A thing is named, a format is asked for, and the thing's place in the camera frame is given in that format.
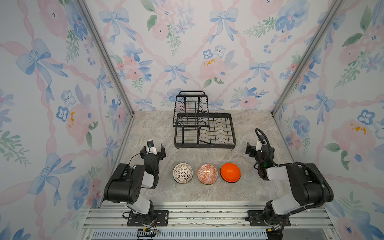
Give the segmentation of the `orange plastic bowl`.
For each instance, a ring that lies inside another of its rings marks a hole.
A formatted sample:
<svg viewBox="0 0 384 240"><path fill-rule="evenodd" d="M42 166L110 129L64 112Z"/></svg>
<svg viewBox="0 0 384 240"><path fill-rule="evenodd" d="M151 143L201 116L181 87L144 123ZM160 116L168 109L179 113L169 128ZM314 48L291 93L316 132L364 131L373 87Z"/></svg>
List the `orange plastic bowl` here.
<svg viewBox="0 0 384 240"><path fill-rule="evenodd" d="M228 183L236 183L241 178L241 170L233 163L226 163L220 169L221 177Z"/></svg>

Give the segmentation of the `white patterned lattice bowl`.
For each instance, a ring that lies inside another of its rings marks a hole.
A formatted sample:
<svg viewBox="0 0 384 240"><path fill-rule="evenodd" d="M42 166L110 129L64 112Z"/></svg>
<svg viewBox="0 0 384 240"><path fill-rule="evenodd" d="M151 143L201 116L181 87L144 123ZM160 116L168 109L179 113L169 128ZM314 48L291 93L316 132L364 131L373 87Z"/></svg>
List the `white patterned lattice bowl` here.
<svg viewBox="0 0 384 240"><path fill-rule="evenodd" d="M179 163L173 169L173 178L178 184L189 183L193 175L193 168L188 163Z"/></svg>

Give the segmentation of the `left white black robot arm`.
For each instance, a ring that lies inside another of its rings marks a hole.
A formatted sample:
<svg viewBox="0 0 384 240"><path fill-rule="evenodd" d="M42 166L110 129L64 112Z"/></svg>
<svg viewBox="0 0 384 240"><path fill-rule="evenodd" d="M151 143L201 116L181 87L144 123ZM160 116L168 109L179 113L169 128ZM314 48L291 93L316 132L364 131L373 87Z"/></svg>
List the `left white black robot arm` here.
<svg viewBox="0 0 384 240"><path fill-rule="evenodd" d="M147 141L138 154L142 165L118 164L104 189L104 200L125 203L131 210L128 224L151 225L155 222L152 201L141 195L141 189L155 189L159 181L159 163L166 157L166 149L157 151L154 141Z"/></svg>

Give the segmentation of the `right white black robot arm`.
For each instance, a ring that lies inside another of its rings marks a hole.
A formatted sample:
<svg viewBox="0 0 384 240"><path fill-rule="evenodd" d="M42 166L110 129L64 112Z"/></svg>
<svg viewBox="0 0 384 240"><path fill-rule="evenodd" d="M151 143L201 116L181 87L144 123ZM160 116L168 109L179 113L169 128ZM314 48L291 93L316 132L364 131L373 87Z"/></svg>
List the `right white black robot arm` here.
<svg viewBox="0 0 384 240"><path fill-rule="evenodd" d="M268 201L264 210L248 211L245 219L251 225L266 224L273 230L282 229L289 217L319 208L334 199L334 192L315 164L288 163L274 165L275 149L268 143L247 143L246 154L255 158L258 174L264 181L287 181L290 191L283 197Z"/></svg>

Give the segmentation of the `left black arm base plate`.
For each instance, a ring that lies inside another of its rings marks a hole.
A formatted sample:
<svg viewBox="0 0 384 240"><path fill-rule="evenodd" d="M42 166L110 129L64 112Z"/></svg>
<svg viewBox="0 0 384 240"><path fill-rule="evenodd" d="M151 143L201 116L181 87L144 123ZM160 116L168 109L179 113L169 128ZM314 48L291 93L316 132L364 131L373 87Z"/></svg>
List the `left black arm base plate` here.
<svg viewBox="0 0 384 240"><path fill-rule="evenodd" d="M169 222L169 211L154 210L146 215L130 211L124 213L123 217L127 220L128 227L166 227Z"/></svg>

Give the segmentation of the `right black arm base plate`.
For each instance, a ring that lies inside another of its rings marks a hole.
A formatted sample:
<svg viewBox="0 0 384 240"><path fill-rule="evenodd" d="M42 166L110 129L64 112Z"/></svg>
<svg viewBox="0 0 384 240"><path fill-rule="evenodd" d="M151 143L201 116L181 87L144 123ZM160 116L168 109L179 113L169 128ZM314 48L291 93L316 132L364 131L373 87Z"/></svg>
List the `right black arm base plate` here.
<svg viewBox="0 0 384 240"><path fill-rule="evenodd" d="M284 215L265 213L259 210L248 210L246 221L250 222L251 227L281 227Z"/></svg>

